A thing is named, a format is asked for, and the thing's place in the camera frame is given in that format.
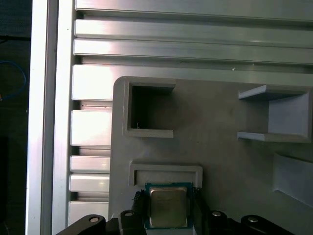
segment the cpu processor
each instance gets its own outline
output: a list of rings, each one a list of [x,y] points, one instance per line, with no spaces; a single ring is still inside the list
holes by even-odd
[[[192,183],[146,184],[149,196],[147,229],[189,228]]]

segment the gray 3d printed tray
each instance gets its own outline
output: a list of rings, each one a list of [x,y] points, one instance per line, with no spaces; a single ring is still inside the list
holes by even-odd
[[[113,94],[109,215],[129,209],[134,193],[144,189],[144,183],[196,184],[202,169],[202,188],[211,209],[224,211],[237,221],[257,214],[292,233],[313,234],[311,187],[294,186],[303,181],[309,184],[313,177],[313,145],[299,143],[312,139],[311,90],[259,88],[261,85],[119,78]],[[272,89],[278,92],[267,94]],[[257,96],[256,90],[262,90],[264,97]],[[238,91],[252,91],[248,96],[254,98],[238,99]],[[294,98],[291,104],[282,102],[275,108],[277,114],[271,111],[272,100],[289,98]],[[284,119],[284,114],[291,112],[300,115]],[[238,131],[271,133],[270,123],[277,123],[277,118],[282,125],[297,118],[306,123],[286,127],[285,132],[278,130],[278,139],[237,139]],[[301,141],[297,136],[298,143],[292,143],[290,134],[299,134]],[[292,158],[278,158],[276,152],[282,150]],[[288,177],[290,159],[298,164]],[[168,231],[147,233],[164,235]],[[191,235],[193,231],[171,230],[171,235],[178,234]]]

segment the square compartment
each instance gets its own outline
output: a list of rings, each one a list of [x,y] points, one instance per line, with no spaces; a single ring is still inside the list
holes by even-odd
[[[238,132],[238,138],[267,142],[311,142],[310,89],[264,85],[239,92],[239,99],[268,102],[268,132]]]

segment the dark background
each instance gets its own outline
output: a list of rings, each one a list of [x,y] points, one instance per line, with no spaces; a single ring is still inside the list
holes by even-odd
[[[31,0],[0,0],[0,36],[30,39],[31,11]],[[0,101],[0,218],[4,217],[4,222],[0,219],[0,235],[8,231],[10,235],[22,235],[25,233],[30,41],[1,43],[0,60],[16,62],[27,77],[27,86],[21,94]],[[17,68],[0,64],[2,97],[22,84],[23,77]]]

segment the blue cable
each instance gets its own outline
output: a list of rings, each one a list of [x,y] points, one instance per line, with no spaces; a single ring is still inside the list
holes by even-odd
[[[25,75],[23,69],[22,69],[17,63],[15,63],[15,62],[13,62],[13,61],[9,61],[9,60],[0,60],[0,64],[11,64],[11,65],[13,65],[14,67],[18,68],[19,71],[21,71],[21,73],[22,73],[22,75],[23,75],[23,78],[24,78],[24,84],[21,86],[21,88],[18,89],[18,90],[17,90],[15,93],[13,93],[13,94],[9,94],[9,95],[7,95],[7,96],[5,96],[5,97],[1,97],[1,98],[0,98],[0,101],[2,101],[2,100],[6,100],[6,99],[11,99],[11,98],[13,98],[13,97],[19,95],[19,94],[24,90],[24,88],[25,88],[25,86],[26,86],[26,80],[27,80],[27,79],[26,79],[26,75]]]

